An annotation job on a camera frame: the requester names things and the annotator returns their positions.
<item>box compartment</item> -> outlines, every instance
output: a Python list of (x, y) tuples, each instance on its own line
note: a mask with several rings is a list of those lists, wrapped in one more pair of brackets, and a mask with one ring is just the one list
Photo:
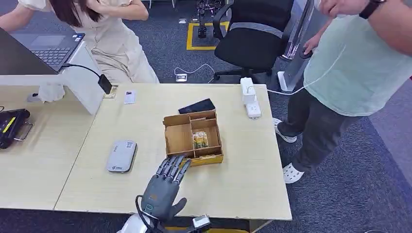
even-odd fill
[[(216, 164), (223, 161), (222, 141), (215, 111), (167, 116), (163, 124), (168, 157), (184, 154), (187, 159), (192, 160), (190, 166)], [(194, 149), (193, 134), (202, 131), (207, 134), (209, 146)]]

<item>power strip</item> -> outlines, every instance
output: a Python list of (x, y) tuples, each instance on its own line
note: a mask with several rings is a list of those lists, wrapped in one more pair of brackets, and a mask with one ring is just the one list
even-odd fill
[(262, 116), (258, 98), (256, 97), (255, 88), (251, 78), (240, 79), (242, 87), (242, 101), (246, 107), (246, 112), (249, 118), (256, 120)]

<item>snack package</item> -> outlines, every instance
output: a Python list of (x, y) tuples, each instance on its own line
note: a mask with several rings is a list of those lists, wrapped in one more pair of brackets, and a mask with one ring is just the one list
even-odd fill
[(207, 141), (207, 134), (204, 131), (196, 132), (193, 134), (193, 146), (195, 149), (209, 147), (209, 142)]

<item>white power bank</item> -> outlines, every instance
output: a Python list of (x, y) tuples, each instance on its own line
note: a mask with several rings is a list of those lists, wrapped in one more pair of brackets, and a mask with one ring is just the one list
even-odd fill
[(117, 141), (113, 145), (106, 168), (110, 172), (128, 172), (137, 151), (134, 141)]

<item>light green t-shirt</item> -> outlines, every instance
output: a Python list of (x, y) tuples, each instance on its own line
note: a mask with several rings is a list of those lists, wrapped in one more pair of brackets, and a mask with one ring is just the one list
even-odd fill
[(346, 16), (334, 19), (323, 34), (304, 85), (321, 77), (306, 89), (323, 105), (344, 116), (368, 116), (410, 76), (412, 56), (390, 48), (367, 20)]

